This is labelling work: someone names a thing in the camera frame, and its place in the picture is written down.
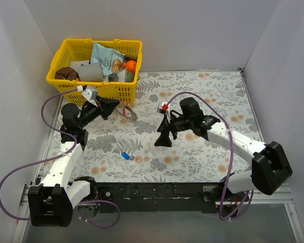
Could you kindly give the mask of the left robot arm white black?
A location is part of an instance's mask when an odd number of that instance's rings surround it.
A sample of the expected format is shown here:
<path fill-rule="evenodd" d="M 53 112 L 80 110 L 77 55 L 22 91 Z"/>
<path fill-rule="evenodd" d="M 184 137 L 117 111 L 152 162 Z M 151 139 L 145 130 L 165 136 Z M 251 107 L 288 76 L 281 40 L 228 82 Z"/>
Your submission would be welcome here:
<path fill-rule="evenodd" d="M 119 105 L 118 99 L 97 97 L 87 101 L 82 108 L 67 103 L 61 108 L 62 126 L 59 158 L 38 186 L 30 187 L 28 203 L 33 226 L 67 227 L 73 209 L 81 202 L 93 202 L 99 195 L 95 179 L 78 177 L 70 182 L 75 163 L 83 154 L 88 141 L 85 126 L 101 116 L 104 120 Z"/>

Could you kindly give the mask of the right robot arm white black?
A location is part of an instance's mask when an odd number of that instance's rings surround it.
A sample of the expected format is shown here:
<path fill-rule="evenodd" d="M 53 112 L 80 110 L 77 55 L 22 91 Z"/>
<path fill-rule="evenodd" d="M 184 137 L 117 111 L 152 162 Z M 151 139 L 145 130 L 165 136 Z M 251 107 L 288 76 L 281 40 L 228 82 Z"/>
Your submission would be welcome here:
<path fill-rule="evenodd" d="M 292 168 L 278 142 L 264 143 L 230 131 L 219 118 L 205 115 L 192 97 L 181 100 L 179 104 L 181 113 L 171 110 L 166 102 L 158 105 L 157 112 L 164 118 L 157 129 L 160 136 L 154 145 L 171 147 L 170 135 L 176 139 L 179 132 L 191 130 L 196 136 L 230 149 L 248 162 L 251 170 L 232 173 L 219 182 L 217 191 L 223 200 L 231 201 L 238 193 L 249 190 L 271 195 L 291 177 Z"/>

